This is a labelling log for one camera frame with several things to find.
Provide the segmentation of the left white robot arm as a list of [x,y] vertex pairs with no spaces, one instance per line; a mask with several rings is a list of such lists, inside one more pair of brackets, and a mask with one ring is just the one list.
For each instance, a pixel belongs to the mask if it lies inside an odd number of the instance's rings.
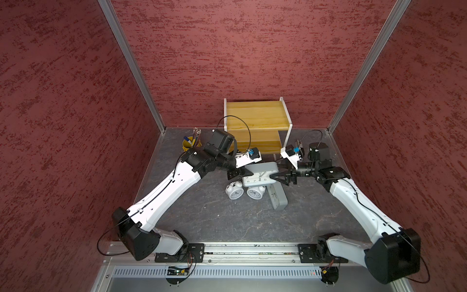
[[224,170],[229,180],[250,174],[246,166],[261,161],[258,148],[239,154],[237,141],[230,133],[216,129],[200,147],[192,147],[178,158],[172,172],[148,195],[127,209],[117,208],[112,215],[119,240],[137,261],[152,253],[179,254],[186,239],[176,231],[156,227],[169,207],[208,173]]

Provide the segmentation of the grey square alarm clock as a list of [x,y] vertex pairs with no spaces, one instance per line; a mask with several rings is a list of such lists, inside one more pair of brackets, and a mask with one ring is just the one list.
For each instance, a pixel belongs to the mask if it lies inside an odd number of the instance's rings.
[[280,182],[275,182],[266,187],[274,210],[284,210],[288,205],[288,199]]
[[249,164],[245,166],[245,169],[252,172],[252,175],[243,177],[244,187],[268,186],[274,184],[276,180],[270,178],[270,175],[279,172],[276,162]]

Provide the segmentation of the white twin-bell clock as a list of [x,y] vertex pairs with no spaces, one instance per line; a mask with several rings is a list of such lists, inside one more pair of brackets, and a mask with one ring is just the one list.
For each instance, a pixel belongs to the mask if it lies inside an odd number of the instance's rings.
[[227,185],[225,192],[230,200],[237,200],[244,194],[243,183],[241,181],[234,181]]
[[247,195],[253,200],[261,200],[264,196],[265,191],[266,191],[265,186],[249,187],[247,189]]

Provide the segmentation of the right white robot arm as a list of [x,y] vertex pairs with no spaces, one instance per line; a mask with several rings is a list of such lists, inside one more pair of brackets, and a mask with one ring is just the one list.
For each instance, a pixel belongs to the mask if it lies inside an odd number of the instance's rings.
[[337,198],[365,230],[369,242],[359,242],[336,233],[319,237],[316,255],[322,261],[337,257],[368,269],[378,282],[387,284],[419,272],[425,263],[421,256],[421,238],[413,229],[405,229],[389,218],[358,188],[351,176],[333,164],[325,143],[311,143],[308,161],[300,147],[286,146],[280,151],[286,170],[270,177],[286,186],[298,177],[314,178]]

